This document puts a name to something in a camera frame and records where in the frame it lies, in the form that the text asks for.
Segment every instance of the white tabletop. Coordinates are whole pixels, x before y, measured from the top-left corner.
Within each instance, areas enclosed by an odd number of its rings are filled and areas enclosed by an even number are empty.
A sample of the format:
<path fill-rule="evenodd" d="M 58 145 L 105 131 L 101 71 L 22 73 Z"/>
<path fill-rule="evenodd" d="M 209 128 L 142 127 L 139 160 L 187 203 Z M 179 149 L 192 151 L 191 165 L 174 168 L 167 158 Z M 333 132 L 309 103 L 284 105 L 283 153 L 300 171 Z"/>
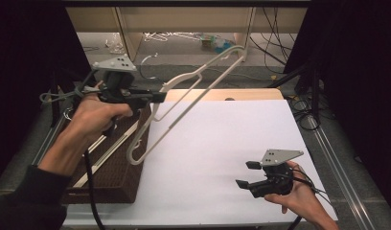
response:
<path fill-rule="evenodd" d="M 153 143 L 188 103 L 180 103 L 161 122 L 150 125 Z M 162 103 L 159 111 L 171 103 Z M 121 227 L 248 226 L 292 222 L 281 206 L 254 198 L 236 179 L 265 180 L 264 171 L 246 168 L 267 149 L 302 150 L 293 159 L 321 190 L 287 101 L 199 102 L 146 158 L 136 201 L 98 204 L 104 225 Z M 334 209 L 319 197 L 327 212 Z M 66 226 L 95 226 L 88 204 L 69 205 Z"/>

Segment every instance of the gray mounting plate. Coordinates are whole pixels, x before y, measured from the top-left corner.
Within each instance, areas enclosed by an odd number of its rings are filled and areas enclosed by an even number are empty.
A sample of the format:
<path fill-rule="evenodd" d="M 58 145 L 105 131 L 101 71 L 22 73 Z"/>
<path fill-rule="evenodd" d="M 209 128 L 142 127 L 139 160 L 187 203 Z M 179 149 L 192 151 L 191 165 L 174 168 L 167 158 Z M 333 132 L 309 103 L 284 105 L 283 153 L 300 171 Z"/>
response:
<path fill-rule="evenodd" d="M 260 164 L 262 167 L 277 166 L 303 154 L 300 150 L 268 149 Z"/>
<path fill-rule="evenodd" d="M 130 72 L 136 71 L 136 66 L 133 65 L 127 54 L 124 54 L 123 56 L 111 58 L 101 62 L 94 62 L 93 69 Z"/>

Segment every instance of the black sleeve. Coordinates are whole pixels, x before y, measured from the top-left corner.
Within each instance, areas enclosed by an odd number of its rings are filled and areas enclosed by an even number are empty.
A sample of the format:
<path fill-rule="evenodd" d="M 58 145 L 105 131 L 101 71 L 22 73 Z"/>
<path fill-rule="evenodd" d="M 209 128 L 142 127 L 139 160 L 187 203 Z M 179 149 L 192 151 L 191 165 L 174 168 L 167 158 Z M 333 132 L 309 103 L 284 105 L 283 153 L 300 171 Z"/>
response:
<path fill-rule="evenodd" d="M 0 196 L 0 229 L 59 229 L 67 214 L 59 201 L 70 179 L 30 166 L 19 187 Z"/>

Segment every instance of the hand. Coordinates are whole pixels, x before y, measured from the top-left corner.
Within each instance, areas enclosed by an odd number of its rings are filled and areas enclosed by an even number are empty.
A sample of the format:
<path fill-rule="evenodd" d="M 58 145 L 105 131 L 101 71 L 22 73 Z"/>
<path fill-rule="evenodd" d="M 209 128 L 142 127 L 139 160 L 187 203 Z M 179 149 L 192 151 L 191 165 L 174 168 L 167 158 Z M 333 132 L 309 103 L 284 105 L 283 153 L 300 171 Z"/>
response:
<path fill-rule="evenodd" d="M 287 162 L 294 170 L 301 170 L 300 166 L 292 161 Z M 300 172 L 294 171 L 294 177 L 306 179 Z M 282 213 L 288 209 L 298 216 L 313 223 L 318 229 L 338 229 L 335 221 L 328 215 L 311 188 L 301 182 L 294 181 L 293 188 L 288 195 L 265 195 L 264 199 L 282 205 Z"/>
<path fill-rule="evenodd" d="M 112 125 L 111 119 L 132 116 L 126 103 L 102 103 L 97 94 L 86 95 L 72 121 L 38 165 L 43 171 L 70 176 L 82 154 Z"/>

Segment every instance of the brown wicker basket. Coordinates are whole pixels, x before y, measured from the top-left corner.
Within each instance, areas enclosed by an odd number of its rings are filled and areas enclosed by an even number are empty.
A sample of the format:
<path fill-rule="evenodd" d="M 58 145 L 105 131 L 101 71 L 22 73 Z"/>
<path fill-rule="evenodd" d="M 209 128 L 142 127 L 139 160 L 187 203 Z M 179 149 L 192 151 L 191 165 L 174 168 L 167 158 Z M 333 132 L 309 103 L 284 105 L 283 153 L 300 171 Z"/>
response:
<path fill-rule="evenodd" d="M 123 118 L 118 121 L 117 128 L 112 136 L 103 140 L 90 154 L 91 165 L 112 146 L 114 143 L 136 122 L 139 120 L 137 130 L 145 123 L 150 115 L 150 107 L 142 109 L 140 115 L 130 118 Z M 127 162 L 127 147 L 132 142 L 136 132 L 126 139 L 116 151 L 103 163 L 103 165 L 94 173 L 94 198 L 96 203 L 133 203 L 141 178 L 143 163 L 140 165 L 130 165 Z M 142 137 L 141 145 L 133 152 L 135 159 L 145 153 L 148 143 L 149 129 Z M 88 182 L 81 188 L 73 188 L 73 185 L 86 174 L 84 159 L 81 158 L 76 171 L 67 187 L 62 203 L 89 203 Z"/>

